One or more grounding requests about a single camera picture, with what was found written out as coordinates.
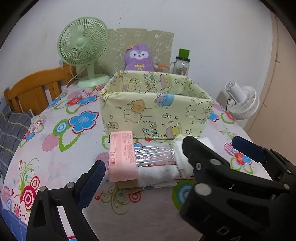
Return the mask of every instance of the wooden chair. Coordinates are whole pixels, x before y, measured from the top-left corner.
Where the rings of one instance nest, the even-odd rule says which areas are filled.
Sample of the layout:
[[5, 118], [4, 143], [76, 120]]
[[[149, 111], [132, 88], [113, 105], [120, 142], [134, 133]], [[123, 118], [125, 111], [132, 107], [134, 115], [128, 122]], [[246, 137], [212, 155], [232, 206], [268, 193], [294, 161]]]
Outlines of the wooden chair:
[[31, 109], [34, 115], [39, 115], [49, 104], [43, 86], [48, 86], [51, 98], [54, 100], [62, 92], [59, 81], [65, 80], [68, 83], [72, 79], [71, 70], [73, 75], [76, 75], [75, 67], [64, 64], [63, 67], [42, 70], [26, 76], [11, 90], [4, 91], [6, 103], [14, 112], [21, 113], [22, 110], [28, 112]]

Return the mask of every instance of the table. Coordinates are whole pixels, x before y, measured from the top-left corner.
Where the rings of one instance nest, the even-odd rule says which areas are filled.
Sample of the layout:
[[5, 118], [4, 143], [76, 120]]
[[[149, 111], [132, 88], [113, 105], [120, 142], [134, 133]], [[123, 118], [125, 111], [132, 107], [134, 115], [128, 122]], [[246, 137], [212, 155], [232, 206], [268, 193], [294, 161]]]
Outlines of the table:
[[[109, 168], [108, 136], [100, 116], [99, 93], [104, 85], [71, 85], [31, 124], [9, 166], [2, 195], [2, 215], [19, 241], [25, 240], [30, 209], [39, 187], [64, 187], [88, 172], [95, 160]], [[270, 179], [261, 164], [232, 148], [235, 135], [250, 140], [234, 119], [215, 102], [202, 137], [231, 168]], [[170, 140], [135, 139], [135, 146], [165, 145]], [[178, 214], [194, 178], [179, 179], [172, 188], [146, 187], [127, 194], [109, 182], [106, 173], [90, 206], [83, 210], [100, 240], [198, 240], [201, 234]], [[73, 236], [59, 209], [70, 240]]]

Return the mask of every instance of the screw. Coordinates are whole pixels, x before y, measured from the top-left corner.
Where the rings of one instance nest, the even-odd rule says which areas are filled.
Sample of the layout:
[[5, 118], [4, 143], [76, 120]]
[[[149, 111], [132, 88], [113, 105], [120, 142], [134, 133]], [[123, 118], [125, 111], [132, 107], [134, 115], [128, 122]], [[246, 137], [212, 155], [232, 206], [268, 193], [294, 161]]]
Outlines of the screw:
[[212, 163], [212, 164], [215, 165], [215, 166], [219, 166], [219, 165], [221, 165], [221, 162], [220, 162], [219, 160], [217, 160], [217, 159], [211, 159], [211, 160], [210, 160], [210, 163]]
[[74, 182], [67, 183], [67, 188], [72, 188], [74, 186], [75, 186], [75, 183]]
[[43, 192], [43, 191], [45, 191], [45, 189], [46, 189], [46, 186], [42, 186], [39, 188], [39, 191]]
[[211, 187], [204, 183], [199, 183], [195, 185], [194, 190], [196, 191], [197, 194], [201, 196], [207, 196], [212, 193]]
[[290, 187], [289, 187], [289, 185], [288, 184], [284, 184], [284, 187], [287, 189], [287, 190], [290, 190]]
[[196, 170], [201, 170], [202, 169], [202, 165], [198, 162], [197, 164], [196, 164]]

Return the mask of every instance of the fan base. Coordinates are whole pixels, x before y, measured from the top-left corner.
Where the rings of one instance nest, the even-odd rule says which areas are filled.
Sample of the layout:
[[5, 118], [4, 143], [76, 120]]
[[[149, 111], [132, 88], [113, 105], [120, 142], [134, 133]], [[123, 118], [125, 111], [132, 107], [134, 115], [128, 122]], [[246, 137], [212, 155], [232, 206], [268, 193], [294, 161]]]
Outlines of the fan base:
[[95, 78], [88, 79], [88, 77], [83, 78], [78, 81], [77, 86], [80, 88], [94, 87], [107, 83], [110, 77], [106, 74], [96, 74]]

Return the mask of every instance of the electric fan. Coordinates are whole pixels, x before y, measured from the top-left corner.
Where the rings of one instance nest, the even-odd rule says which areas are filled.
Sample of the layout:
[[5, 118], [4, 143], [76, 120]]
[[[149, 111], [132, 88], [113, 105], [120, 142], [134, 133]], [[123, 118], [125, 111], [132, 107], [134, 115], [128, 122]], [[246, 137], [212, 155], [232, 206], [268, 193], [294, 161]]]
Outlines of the electric fan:
[[225, 86], [231, 97], [227, 111], [236, 120], [245, 120], [252, 116], [259, 107], [259, 97], [251, 86], [240, 87], [237, 82], [230, 81]]
[[93, 87], [109, 81], [109, 76], [94, 73], [94, 63], [105, 51], [108, 29], [99, 19], [82, 17], [69, 23], [62, 31], [57, 44], [59, 55], [69, 65], [87, 65], [88, 76], [78, 86]]

